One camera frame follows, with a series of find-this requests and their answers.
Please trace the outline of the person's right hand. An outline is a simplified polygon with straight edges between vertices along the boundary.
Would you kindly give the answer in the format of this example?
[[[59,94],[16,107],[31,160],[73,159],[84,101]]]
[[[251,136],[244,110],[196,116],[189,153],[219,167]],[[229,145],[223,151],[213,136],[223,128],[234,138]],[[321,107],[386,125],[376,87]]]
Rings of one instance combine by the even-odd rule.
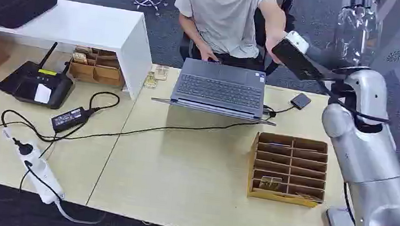
[[[199,44],[196,45],[196,47],[198,48],[200,55],[201,55],[201,59],[205,62],[208,61],[213,61],[213,62],[219,62],[219,58],[217,58],[217,56],[213,53],[213,50],[209,47],[209,45],[206,44]]]

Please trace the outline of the person's left hand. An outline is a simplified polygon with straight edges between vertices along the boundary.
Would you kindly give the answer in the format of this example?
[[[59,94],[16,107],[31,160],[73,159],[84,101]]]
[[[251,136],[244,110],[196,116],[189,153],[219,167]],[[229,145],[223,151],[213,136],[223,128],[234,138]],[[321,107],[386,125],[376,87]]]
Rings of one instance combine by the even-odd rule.
[[[287,32],[282,31],[282,30],[268,30],[266,31],[266,49],[267,52],[269,53],[269,55],[271,56],[272,60],[276,63],[276,64],[280,64],[283,65],[283,63],[281,62],[281,60],[272,52],[272,49],[279,44],[280,41],[282,41],[285,36],[287,35]]]

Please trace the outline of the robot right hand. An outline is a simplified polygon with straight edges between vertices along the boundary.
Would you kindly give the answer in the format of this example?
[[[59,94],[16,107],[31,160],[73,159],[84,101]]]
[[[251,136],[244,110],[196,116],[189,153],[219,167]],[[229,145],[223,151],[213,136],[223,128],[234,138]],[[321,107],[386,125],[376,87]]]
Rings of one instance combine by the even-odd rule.
[[[300,80],[322,80],[332,70],[353,66],[332,50],[321,50],[311,44],[303,53],[286,38],[273,47],[272,53]]]

